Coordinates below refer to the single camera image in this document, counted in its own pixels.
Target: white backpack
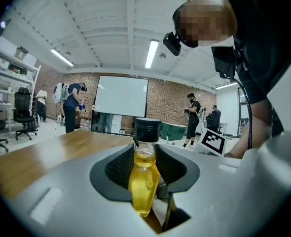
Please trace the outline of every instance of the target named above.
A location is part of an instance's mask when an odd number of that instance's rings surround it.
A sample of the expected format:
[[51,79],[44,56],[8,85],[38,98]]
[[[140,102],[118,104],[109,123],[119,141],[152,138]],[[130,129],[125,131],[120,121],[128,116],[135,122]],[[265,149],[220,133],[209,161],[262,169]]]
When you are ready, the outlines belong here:
[[72,92],[69,93],[68,91],[69,86],[70,84],[68,83],[65,83],[63,86],[62,83],[58,83],[53,90],[53,102],[57,104],[66,101],[67,98],[72,94]]

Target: wooden table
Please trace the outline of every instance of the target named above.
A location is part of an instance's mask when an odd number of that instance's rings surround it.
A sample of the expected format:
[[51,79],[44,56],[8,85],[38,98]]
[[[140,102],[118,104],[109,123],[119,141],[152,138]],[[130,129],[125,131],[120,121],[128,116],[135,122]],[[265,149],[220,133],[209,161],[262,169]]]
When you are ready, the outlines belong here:
[[[9,199],[57,165],[102,150],[133,143],[132,137],[78,130],[0,156],[0,194]],[[153,211],[145,220],[157,233]]]

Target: shelf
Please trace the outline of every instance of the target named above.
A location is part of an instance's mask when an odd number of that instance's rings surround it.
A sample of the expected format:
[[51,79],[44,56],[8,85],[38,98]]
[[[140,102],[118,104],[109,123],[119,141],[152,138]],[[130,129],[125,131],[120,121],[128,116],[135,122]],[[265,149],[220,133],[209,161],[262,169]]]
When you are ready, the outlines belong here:
[[4,94],[15,94],[14,91],[8,91],[8,90],[4,90],[4,89],[0,89],[0,93],[4,93]]
[[19,81],[24,81],[24,82],[28,82],[28,83],[34,83],[32,80],[28,80],[28,79],[26,79],[24,77],[14,75],[14,73],[11,72],[10,70],[4,71],[4,70],[0,69],[0,74],[8,76],[8,77],[11,77],[11,78],[19,80]]
[[28,69],[29,71],[38,71],[39,69],[30,65],[25,64],[22,60],[0,50],[0,58],[7,60],[8,62],[24,69]]

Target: projector screen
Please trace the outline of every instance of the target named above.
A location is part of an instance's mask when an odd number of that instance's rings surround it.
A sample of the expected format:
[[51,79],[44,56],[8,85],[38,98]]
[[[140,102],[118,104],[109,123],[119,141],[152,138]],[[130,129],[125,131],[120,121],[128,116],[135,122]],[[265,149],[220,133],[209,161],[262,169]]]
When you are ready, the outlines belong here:
[[147,79],[100,76],[95,111],[124,116],[146,114]]

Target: ceiling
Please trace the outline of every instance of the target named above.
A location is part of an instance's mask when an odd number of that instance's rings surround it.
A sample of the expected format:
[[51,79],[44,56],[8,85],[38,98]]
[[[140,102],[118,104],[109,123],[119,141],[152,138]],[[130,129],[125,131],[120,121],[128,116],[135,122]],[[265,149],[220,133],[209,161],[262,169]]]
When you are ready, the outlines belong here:
[[[210,47],[182,45],[174,56],[162,43],[174,30],[174,10],[186,0],[15,0],[6,10],[13,23],[41,48],[55,48],[75,66],[63,73],[124,73],[176,81],[213,91],[226,84],[215,73]],[[151,39],[160,44],[145,69]],[[232,39],[218,45],[232,45]]]

